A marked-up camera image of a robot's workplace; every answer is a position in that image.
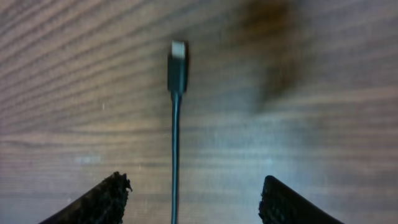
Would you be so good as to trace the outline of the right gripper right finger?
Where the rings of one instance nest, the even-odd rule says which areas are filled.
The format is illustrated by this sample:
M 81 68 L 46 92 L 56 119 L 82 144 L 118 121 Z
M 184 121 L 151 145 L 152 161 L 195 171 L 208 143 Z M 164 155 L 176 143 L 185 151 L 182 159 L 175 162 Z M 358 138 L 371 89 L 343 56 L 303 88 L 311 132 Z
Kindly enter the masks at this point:
M 263 224 L 341 224 L 272 175 L 264 180 L 259 216 Z

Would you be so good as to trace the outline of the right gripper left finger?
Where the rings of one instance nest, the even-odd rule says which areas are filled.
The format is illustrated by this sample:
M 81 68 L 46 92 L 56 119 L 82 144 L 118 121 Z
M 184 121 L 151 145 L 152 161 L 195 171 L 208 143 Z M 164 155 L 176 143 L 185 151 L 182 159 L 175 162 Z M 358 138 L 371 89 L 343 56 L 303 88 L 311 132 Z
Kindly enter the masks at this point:
M 131 191 L 127 175 L 114 172 L 40 224 L 120 224 Z

